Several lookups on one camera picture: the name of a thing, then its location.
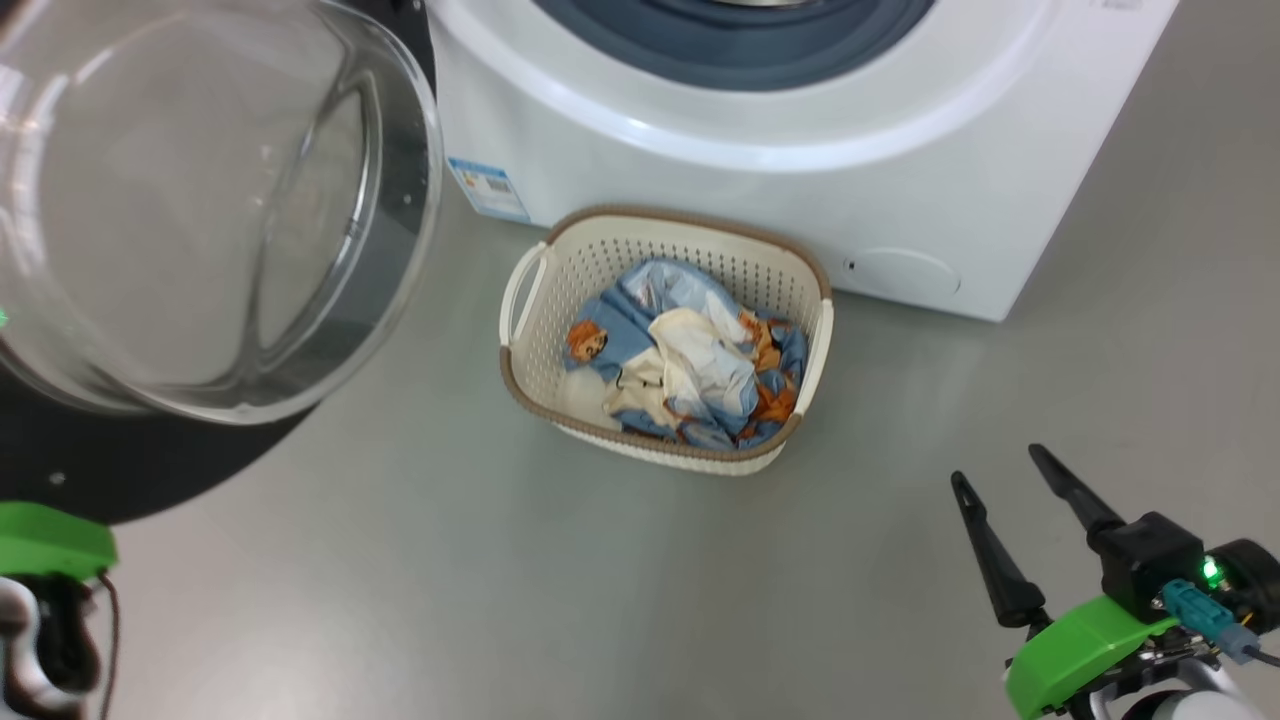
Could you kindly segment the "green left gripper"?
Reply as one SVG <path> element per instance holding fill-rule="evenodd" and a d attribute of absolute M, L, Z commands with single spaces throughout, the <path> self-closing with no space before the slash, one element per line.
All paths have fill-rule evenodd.
<path fill-rule="evenodd" d="M 0 577 L 88 582 L 118 561 L 109 527 L 41 503 L 0 502 Z"/>

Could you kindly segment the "blue energy label sticker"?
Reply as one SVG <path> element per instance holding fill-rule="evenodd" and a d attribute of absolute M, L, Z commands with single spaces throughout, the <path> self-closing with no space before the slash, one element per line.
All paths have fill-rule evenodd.
<path fill-rule="evenodd" d="M 532 224 L 506 170 L 461 158 L 447 158 L 447 160 L 476 213 L 507 222 Z"/>

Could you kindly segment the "round white filter cover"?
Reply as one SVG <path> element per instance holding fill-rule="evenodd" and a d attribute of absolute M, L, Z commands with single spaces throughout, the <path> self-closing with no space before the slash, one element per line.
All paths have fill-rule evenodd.
<path fill-rule="evenodd" d="M 861 250 L 846 259 L 845 272 L 858 292 L 901 304 L 946 301 L 961 287 L 948 264 L 910 249 Z"/>

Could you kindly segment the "grey rubber door gasket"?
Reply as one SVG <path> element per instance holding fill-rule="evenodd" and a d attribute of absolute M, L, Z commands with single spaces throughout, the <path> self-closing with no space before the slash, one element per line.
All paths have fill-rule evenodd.
<path fill-rule="evenodd" d="M 534 0 L 595 50 L 700 88 L 771 92 L 846 76 L 936 0 Z"/>

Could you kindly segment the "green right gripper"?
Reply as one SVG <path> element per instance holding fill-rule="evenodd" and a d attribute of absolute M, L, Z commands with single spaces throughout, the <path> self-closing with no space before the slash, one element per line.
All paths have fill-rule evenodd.
<path fill-rule="evenodd" d="M 1050 491 L 1071 509 L 1087 541 L 1126 525 L 1046 446 L 1029 445 L 1028 454 Z M 995 533 L 986 503 L 963 471 L 954 471 L 950 483 L 997 623 L 1010 629 L 1046 628 L 1044 596 L 1024 577 Z M 1106 596 L 1074 607 L 1012 657 L 1005 673 L 1005 691 L 1014 712 L 1020 720 L 1038 720 L 1062 708 L 1147 638 L 1161 635 L 1176 624 L 1169 615 L 1143 623 Z"/>

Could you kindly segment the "white front-load washing machine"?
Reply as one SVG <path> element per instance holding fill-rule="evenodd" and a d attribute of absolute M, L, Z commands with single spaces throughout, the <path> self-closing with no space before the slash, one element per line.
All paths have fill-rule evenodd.
<path fill-rule="evenodd" d="M 909 304 L 1004 320 L 1180 0 L 936 0 L 897 45 L 801 88 L 676 83 L 534 0 L 424 0 L 447 158 L 498 167 L 532 219 L 664 208 L 804 243 L 831 283 L 865 249 L 961 277 Z"/>

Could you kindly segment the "cream perforated laundry basket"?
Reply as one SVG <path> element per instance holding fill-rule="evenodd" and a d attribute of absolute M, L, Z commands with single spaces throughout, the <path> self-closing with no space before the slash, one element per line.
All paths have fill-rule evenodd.
<path fill-rule="evenodd" d="M 771 439 L 742 451 L 712 451 L 612 430 L 571 416 L 562 400 L 564 337 L 580 307 L 650 258 L 691 263 L 750 307 L 794 322 L 809 354 L 794 414 Z M 607 204 L 563 218 L 511 273 L 500 304 L 499 369 L 515 402 L 603 450 L 657 466 L 719 477 L 768 468 L 799 430 L 817 397 L 835 324 L 833 291 L 817 256 L 755 225 L 659 208 Z"/>

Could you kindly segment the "black round glass washer door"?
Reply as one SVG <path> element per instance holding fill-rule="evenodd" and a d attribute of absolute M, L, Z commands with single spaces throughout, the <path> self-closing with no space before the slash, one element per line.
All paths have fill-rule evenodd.
<path fill-rule="evenodd" d="M 442 150 L 422 0 L 0 0 L 0 502 L 271 451 L 404 313 Z"/>

